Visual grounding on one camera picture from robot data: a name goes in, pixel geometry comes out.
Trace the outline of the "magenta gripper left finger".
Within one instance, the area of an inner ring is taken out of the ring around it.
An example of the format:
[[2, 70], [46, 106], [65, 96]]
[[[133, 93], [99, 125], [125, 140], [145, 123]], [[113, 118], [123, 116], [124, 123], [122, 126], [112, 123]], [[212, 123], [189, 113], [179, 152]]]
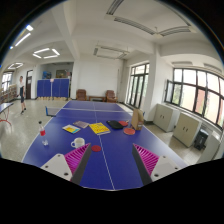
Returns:
[[90, 155], [91, 144], [87, 143], [65, 155], [56, 154], [44, 165], [42, 165], [41, 168], [79, 185]]

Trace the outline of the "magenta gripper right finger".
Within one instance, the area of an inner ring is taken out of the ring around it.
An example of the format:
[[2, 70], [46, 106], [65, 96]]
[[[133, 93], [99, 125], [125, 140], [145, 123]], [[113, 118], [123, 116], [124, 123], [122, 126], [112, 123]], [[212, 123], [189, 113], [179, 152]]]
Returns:
[[143, 185], [148, 185], [182, 169], [176, 154], [169, 147], [149, 150], [134, 143], [132, 155]]

